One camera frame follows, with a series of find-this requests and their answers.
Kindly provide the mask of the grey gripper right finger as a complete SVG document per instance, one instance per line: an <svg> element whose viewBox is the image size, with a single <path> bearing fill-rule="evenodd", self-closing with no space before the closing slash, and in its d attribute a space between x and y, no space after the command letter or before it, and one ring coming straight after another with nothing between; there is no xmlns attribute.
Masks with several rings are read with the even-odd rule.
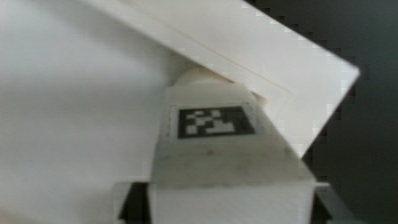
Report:
<svg viewBox="0 0 398 224"><path fill-rule="evenodd" d="M315 187L309 224L363 224L327 182L318 182Z"/></svg>

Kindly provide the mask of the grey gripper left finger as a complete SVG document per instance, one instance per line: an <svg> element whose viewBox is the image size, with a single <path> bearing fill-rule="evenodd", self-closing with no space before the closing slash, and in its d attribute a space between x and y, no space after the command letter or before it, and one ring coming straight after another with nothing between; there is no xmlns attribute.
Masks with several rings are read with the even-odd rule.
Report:
<svg viewBox="0 0 398 224"><path fill-rule="evenodd" d="M146 182L119 182L114 185L112 202L112 224L151 224Z"/></svg>

